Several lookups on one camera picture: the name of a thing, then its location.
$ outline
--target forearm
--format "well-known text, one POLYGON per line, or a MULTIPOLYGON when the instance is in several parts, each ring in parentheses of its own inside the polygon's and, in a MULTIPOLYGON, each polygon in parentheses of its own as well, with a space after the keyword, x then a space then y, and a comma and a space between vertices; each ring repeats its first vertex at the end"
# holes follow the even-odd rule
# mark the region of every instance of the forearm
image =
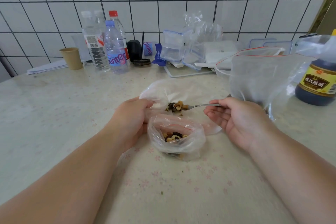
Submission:
POLYGON ((0 207, 0 223, 92 223, 121 155, 100 132, 0 207))
POLYGON ((334 166, 280 131, 253 144, 250 155, 300 224, 334 223, 334 166))

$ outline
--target brown paper cup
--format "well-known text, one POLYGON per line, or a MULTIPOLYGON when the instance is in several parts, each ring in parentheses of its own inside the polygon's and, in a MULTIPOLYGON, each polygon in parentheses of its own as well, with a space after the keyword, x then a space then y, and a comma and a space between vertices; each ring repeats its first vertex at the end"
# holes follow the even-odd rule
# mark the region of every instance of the brown paper cup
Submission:
POLYGON ((61 52, 70 70, 78 70, 83 67, 81 57, 79 56, 78 48, 63 48, 59 51, 61 52))

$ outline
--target metal fork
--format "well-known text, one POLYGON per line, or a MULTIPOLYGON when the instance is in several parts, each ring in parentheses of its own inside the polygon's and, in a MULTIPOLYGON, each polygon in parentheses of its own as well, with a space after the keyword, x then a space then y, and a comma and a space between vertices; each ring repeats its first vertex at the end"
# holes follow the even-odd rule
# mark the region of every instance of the metal fork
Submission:
POLYGON ((190 110, 190 109, 193 109, 194 107, 198 107, 198 106, 221 106, 221 104, 205 104, 205 105, 187 105, 188 106, 188 109, 184 109, 184 108, 181 108, 182 111, 187 111, 187 110, 190 110))

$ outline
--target hand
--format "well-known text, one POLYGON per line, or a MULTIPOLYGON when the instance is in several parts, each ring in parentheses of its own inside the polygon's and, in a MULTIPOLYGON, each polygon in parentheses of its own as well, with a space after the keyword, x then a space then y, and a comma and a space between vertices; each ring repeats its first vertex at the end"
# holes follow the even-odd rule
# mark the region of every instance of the hand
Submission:
POLYGON ((127 151, 147 132, 147 124, 144 124, 145 109, 152 105, 152 101, 139 97, 126 100, 115 110, 101 133, 114 138, 122 152, 127 151))
POLYGON ((204 113, 225 131, 230 141, 247 152, 255 141, 267 139, 267 132, 278 131, 256 103, 233 97, 211 100, 209 103, 220 103, 221 107, 207 106, 204 113))

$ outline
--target bottle cap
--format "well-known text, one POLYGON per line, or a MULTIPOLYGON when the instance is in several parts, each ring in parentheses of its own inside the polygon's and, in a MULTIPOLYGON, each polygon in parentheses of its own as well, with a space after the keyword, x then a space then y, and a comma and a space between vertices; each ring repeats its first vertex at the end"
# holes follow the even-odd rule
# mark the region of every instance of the bottle cap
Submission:
POLYGON ((102 10, 95 10, 93 13, 94 13, 95 16, 103 15, 103 11, 102 10))
POLYGON ((84 18, 92 17, 92 13, 91 13, 90 11, 81 11, 81 15, 82 15, 84 18))
POLYGON ((105 21, 106 26, 114 27, 114 21, 105 21))
POLYGON ((118 12, 116 10, 108 11, 110 17, 118 17, 118 12))

